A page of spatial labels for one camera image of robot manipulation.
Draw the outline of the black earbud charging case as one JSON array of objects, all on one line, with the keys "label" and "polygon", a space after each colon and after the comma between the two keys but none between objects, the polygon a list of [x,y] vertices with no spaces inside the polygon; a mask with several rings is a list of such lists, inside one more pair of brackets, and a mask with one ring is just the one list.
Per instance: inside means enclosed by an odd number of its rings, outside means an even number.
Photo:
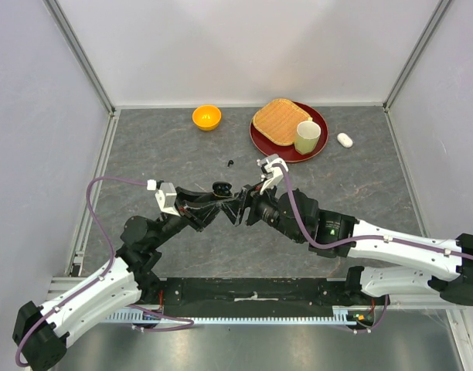
[{"label": "black earbud charging case", "polygon": [[232,185],[228,182],[214,182],[212,185],[213,196],[216,199],[227,199],[233,196]]}]

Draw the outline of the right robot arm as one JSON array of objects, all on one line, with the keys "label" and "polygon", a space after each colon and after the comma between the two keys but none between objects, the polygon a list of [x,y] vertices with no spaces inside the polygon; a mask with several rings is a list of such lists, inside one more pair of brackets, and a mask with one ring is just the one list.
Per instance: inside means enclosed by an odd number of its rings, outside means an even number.
[{"label": "right robot arm", "polygon": [[349,269],[345,299],[361,304],[368,297],[436,293],[449,303],[473,306],[473,235],[439,240],[383,229],[364,220],[320,209],[299,189],[281,197],[262,185],[246,187],[224,203],[233,224],[263,221],[319,256],[379,260],[391,266]]}]

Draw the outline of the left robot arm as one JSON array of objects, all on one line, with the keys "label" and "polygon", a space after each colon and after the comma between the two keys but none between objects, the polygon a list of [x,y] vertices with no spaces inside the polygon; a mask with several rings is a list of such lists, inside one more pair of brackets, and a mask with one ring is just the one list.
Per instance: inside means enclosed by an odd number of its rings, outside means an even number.
[{"label": "left robot arm", "polygon": [[109,260],[70,290],[18,311],[12,334],[17,366],[48,370],[81,335],[116,310],[158,298],[162,284],[153,272],[158,248],[187,226],[207,227],[221,210],[223,198],[214,192],[190,192],[163,183],[155,192],[161,214],[156,220],[133,216],[121,234],[122,246]]}]

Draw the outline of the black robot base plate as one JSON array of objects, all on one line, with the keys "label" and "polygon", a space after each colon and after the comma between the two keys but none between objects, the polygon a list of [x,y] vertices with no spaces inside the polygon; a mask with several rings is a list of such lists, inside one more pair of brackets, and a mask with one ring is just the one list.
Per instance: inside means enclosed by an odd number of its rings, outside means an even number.
[{"label": "black robot base plate", "polygon": [[170,277],[139,302],[179,318],[257,319],[329,317],[334,306],[380,308],[387,300],[325,278]]}]

